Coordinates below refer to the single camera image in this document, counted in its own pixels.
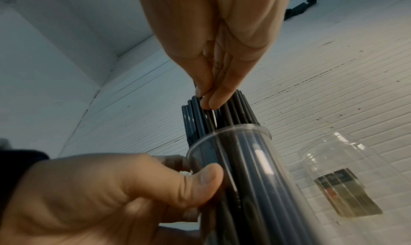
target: white paneled wall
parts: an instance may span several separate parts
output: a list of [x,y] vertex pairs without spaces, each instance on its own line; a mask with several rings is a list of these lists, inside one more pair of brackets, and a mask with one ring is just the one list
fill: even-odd
[[[335,219],[297,151],[343,130],[372,147],[411,180],[411,0],[319,0],[284,23],[275,46],[241,90],[335,244],[359,240]],[[62,155],[85,152],[185,154],[180,107],[190,78],[158,52],[150,72],[95,100]],[[394,195],[389,217],[411,217],[411,194]],[[193,228],[194,225],[180,225]],[[411,226],[376,225],[382,244],[410,244]]]

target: clear plastic container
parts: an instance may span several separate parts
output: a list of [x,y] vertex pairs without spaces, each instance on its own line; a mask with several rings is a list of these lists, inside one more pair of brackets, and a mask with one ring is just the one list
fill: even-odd
[[210,163],[225,171],[214,206],[202,214],[210,244],[329,244],[266,128],[243,124],[215,131],[198,140],[188,158],[194,172]]
[[371,148],[334,132],[298,154],[334,209],[328,215],[338,223],[336,238],[356,244],[411,244],[410,181]]

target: fingernail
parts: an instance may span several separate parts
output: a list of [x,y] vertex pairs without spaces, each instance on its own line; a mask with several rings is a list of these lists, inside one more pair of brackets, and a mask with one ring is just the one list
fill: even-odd
[[202,96],[201,96],[200,88],[199,88],[198,86],[196,86],[196,97],[197,97],[197,98],[202,97]]
[[205,167],[203,168],[203,170],[200,171],[200,183],[202,185],[207,185],[214,180],[215,176],[216,174],[213,170],[213,167]]

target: white ceiling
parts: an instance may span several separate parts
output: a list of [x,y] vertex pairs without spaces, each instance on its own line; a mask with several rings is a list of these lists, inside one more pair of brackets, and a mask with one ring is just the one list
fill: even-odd
[[70,0],[74,11],[117,55],[152,35],[139,0]]

